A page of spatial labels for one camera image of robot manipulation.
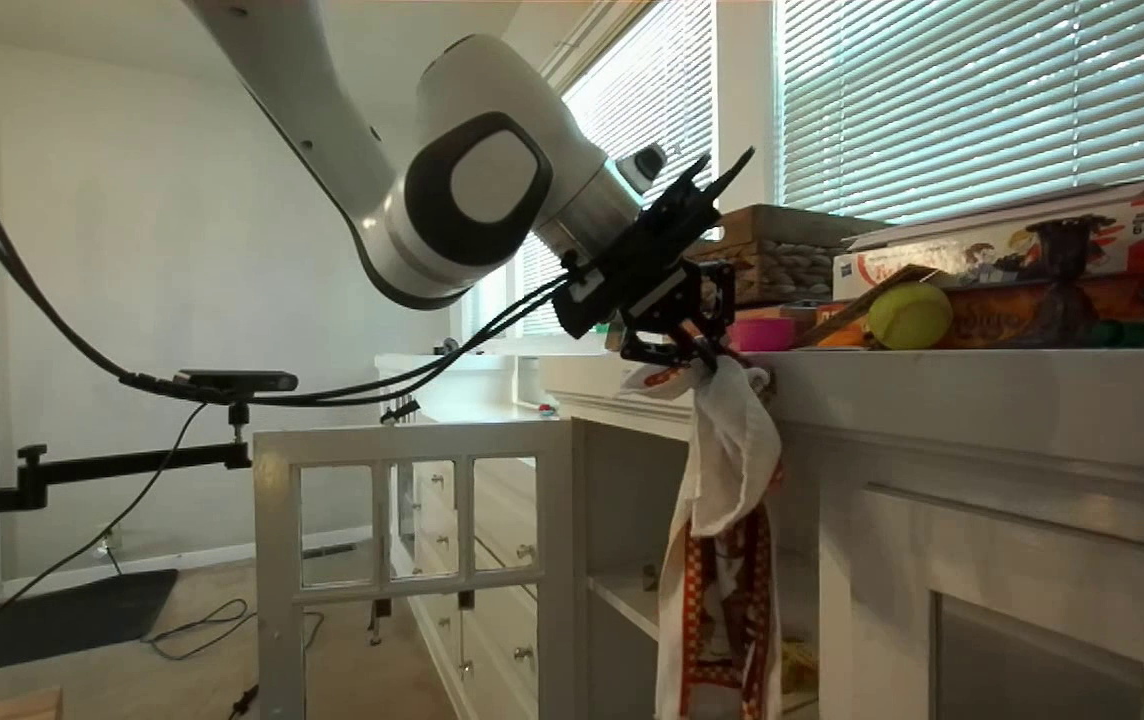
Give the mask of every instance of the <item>white cloth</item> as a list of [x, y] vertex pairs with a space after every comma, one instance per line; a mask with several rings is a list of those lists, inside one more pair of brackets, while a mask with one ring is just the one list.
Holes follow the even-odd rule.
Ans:
[[[683, 531], [721, 537], [750, 510], [763, 504], [763, 493], [779, 466], [779, 434], [750, 388], [745, 366], [721, 358], [710, 378], [693, 385], [693, 444], [681, 483], [681, 499], [669, 527], [669, 552], [658, 566], [658, 617], [656, 617], [656, 715], [681, 720], [683, 701]], [[766, 715], [779, 715], [779, 653], [766, 647]], [[693, 708], [693, 715], [734, 715], [734, 706]]]

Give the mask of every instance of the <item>white cabinet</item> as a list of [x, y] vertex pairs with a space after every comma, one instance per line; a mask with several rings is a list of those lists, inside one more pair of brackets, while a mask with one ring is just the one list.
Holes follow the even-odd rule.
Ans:
[[[656, 690], [656, 571], [669, 520], [686, 466], [693, 398], [644, 401], [627, 392], [641, 366], [611, 358], [539, 362], [539, 385], [596, 436], [584, 449], [584, 583], [587, 610], [587, 690], [600, 715], [650, 715]], [[774, 520], [779, 645], [814, 647], [814, 483], [784, 482], [766, 493]], [[814, 715], [812, 673], [779, 675], [784, 720]]]
[[[546, 715], [539, 714], [546, 708], [539, 701], [539, 664], [546, 657], [584, 670], [584, 681], [558, 681], [584, 690], [584, 715], [650, 715], [656, 598], [647, 578], [658, 570], [686, 449], [607, 425], [570, 425], [570, 449], [563, 452], [577, 468], [577, 504], [556, 504], [546, 520], [558, 524], [558, 552], [577, 558], [577, 566], [546, 570], [534, 497], [546, 490], [539, 490], [534, 457], [477, 460], [467, 524], [483, 578], [521, 570], [558, 571], [558, 598], [570, 598], [584, 611], [577, 625], [539, 645], [543, 598], [534, 583], [480, 587], [472, 592], [472, 610], [461, 610], [456, 598], [406, 599], [461, 715]], [[404, 510], [390, 512], [397, 570], [422, 580], [453, 578], [461, 570], [456, 527], [465, 524], [465, 504], [456, 466], [410, 466]]]
[[[584, 434], [563, 421], [527, 425], [406, 425], [406, 427], [320, 427], [320, 434], [261, 434], [252, 441], [255, 482], [255, 617], [261, 617], [261, 675], [262, 715], [306, 715], [305, 681], [305, 617], [299, 603], [323, 599], [389, 599], [422, 598], [432, 625], [420, 625], [437, 661], [448, 661], [443, 681], [456, 681], [461, 708], [472, 715], [543, 715], [578, 720], [590, 694], [584, 694], [584, 583], [578, 550], [578, 475], [570, 457]], [[477, 531], [472, 493], [483, 482], [488, 460], [534, 466], [534, 558], [524, 570], [504, 570], [488, 558]], [[456, 520], [443, 524], [443, 510], [420, 510], [414, 517], [397, 504], [404, 482], [414, 468], [453, 466], [453, 493], [437, 493], [456, 504]], [[312, 583], [299, 558], [299, 475], [306, 468], [359, 468], [354, 482], [370, 482], [370, 578], [344, 583]], [[410, 545], [410, 570], [390, 566], [397, 550]], [[508, 610], [521, 610], [514, 592], [534, 587], [534, 653]], [[534, 673], [534, 701], [521, 694], [524, 673]]]
[[1144, 351], [801, 351], [826, 720], [1144, 720]]

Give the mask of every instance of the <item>white wall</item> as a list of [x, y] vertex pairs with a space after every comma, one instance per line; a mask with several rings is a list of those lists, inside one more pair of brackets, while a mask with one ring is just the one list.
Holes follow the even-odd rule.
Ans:
[[771, 0], [721, 0], [716, 4], [716, 126], [721, 126], [721, 167], [745, 149], [756, 149], [750, 163], [725, 191], [725, 213], [745, 204], [774, 201], [774, 16]]
[[[0, 47], [0, 213], [56, 307], [142, 371], [268, 366], [328, 388], [369, 380], [374, 351], [422, 351], [448, 334], [443, 315], [374, 295], [331, 204], [238, 89]], [[5, 460], [15, 444], [56, 460], [162, 449], [185, 413], [95, 371], [0, 275]], [[255, 427], [354, 417], [255, 413]], [[226, 441], [223, 413], [193, 441]], [[76, 550], [133, 490], [64, 490], [47, 512], [9, 517], [5, 578]], [[129, 520], [123, 558], [244, 540], [246, 472], [176, 472]]]

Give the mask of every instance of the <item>cabinet door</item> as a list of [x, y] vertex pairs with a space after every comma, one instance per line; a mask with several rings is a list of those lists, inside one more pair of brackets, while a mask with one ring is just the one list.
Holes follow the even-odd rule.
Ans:
[[1144, 720], [1144, 545], [860, 493], [853, 715]]

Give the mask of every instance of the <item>cardboard box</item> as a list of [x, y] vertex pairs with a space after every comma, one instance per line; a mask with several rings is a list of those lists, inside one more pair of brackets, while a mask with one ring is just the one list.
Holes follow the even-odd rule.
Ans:
[[1038, 253], [1033, 226], [1072, 217], [1105, 222], [1100, 233], [1090, 233], [1082, 275], [1144, 275], [1144, 184], [1123, 184], [863, 233], [831, 263], [831, 301], [856, 301], [905, 263], [938, 268], [956, 287], [1029, 283], [1033, 275], [1022, 275], [1022, 268], [1033, 268]]
[[734, 306], [825, 306], [834, 253], [866, 228], [863, 222], [746, 204], [725, 217], [725, 241], [693, 243], [695, 263], [734, 268]]

